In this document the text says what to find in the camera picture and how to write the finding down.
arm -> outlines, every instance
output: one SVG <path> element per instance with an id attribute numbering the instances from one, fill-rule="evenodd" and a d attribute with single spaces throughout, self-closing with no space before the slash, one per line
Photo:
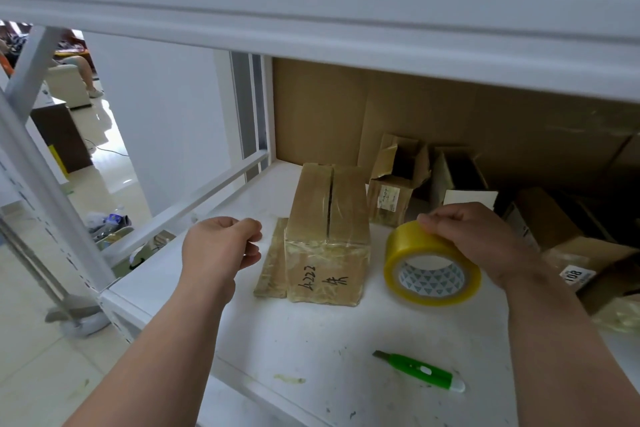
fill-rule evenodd
<path id="1" fill-rule="evenodd" d="M 637 425 L 640 396 L 559 275 L 491 210 L 448 204 L 418 217 L 507 295 L 521 427 Z"/>
<path id="2" fill-rule="evenodd" d="M 236 272 L 260 260 L 260 223 L 213 218 L 182 245 L 175 292 L 65 427 L 192 426 Z"/>

tile floor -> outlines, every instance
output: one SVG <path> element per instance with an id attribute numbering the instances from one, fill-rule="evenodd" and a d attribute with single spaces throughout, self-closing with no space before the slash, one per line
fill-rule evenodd
<path id="1" fill-rule="evenodd" d="M 88 145 L 93 167 L 69 175 L 68 197 L 80 216 L 123 206 L 136 226 L 150 213 L 106 99 L 75 110 L 74 121 Z M 73 294 L 87 295 L 75 272 L 42 226 L 27 212 L 5 217 L 60 282 Z M 0 246 L 0 425 L 57 427 L 68 418 L 127 349 L 113 326 L 85 339 L 64 337 L 45 324 L 48 297 Z M 221 404 L 224 418 L 246 426 L 280 425 L 259 407 L 223 384 L 207 388 L 207 398 Z"/>

person's left hand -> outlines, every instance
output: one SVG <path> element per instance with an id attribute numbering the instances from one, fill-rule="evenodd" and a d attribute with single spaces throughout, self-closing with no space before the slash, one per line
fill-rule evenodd
<path id="1" fill-rule="evenodd" d="M 182 274 L 178 286 L 189 294 L 205 294 L 227 304 L 234 295 L 236 273 L 260 260 L 251 242 L 262 238 L 260 221 L 228 216 L 193 225 L 182 243 Z"/>

clear adhesive tape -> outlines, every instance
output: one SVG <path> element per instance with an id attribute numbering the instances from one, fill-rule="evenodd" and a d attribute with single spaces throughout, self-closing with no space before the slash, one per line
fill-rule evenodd
<path id="1" fill-rule="evenodd" d="M 482 274 L 452 242 L 427 234 L 417 221 L 397 227 L 387 239 L 385 281 L 416 304 L 464 302 L 480 287 Z"/>

person's left arm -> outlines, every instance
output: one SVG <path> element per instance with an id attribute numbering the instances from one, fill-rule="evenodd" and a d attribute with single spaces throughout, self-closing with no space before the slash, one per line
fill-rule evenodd
<path id="1" fill-rule="evenodd" d="M 260 260 L 260 222 L 212 218 L 182 245 L 173 295 L 64 427 L 192 426 L 236 272 Z"/>

